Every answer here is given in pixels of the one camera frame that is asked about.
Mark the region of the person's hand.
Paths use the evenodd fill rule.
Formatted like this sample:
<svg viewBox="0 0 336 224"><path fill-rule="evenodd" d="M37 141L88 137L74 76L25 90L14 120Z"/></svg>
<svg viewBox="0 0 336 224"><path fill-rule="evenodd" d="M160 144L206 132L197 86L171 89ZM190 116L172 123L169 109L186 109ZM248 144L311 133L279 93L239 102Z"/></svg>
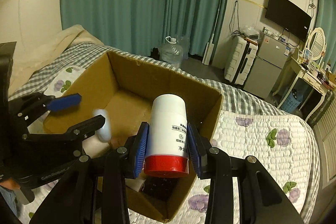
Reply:
<svg viewBox="0 0 336 224"><path fill-rule="evenodd" d="M7 180L2 180L0 182L0 186L4 187L6 189L9 189L9 190L17 190L17 189L21 188L21 186L15 180L13 180L12 178L9 178Z"/></svg>

